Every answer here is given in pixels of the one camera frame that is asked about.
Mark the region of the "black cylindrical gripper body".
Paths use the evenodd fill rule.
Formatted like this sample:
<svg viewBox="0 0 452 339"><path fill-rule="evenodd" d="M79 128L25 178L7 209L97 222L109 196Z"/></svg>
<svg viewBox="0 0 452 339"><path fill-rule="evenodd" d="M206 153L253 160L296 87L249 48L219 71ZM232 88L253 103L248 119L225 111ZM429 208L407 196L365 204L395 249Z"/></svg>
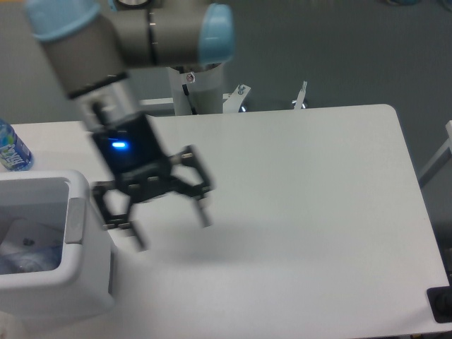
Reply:
<svg viewBox="0 0 452 339"><path fill-rule="evenodd" d="M96 202L105 204L105 194L118 190L140 203L173 190L172 164L165 154L147 114L137 112L97 128L91 138L114 180L93 187Z"/></svg>

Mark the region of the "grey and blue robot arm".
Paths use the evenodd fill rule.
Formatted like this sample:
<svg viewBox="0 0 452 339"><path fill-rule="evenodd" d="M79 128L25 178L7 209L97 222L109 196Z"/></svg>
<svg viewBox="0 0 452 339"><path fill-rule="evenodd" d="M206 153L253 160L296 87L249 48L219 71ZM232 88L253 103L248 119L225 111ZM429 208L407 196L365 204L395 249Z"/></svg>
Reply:
<svg viewBox="0 0 452 339"><path fill-rule="evenodd" d="M191 198L201 224L213 180L193 146L168 155L129 85L139 68L169 71L178 115L224 110L222 68L234 55L232 9L212 1L26 1L32 33L101 154L112 180L93 198L106 229L127 230L145 242L132 208L175 192Z"/></svg>

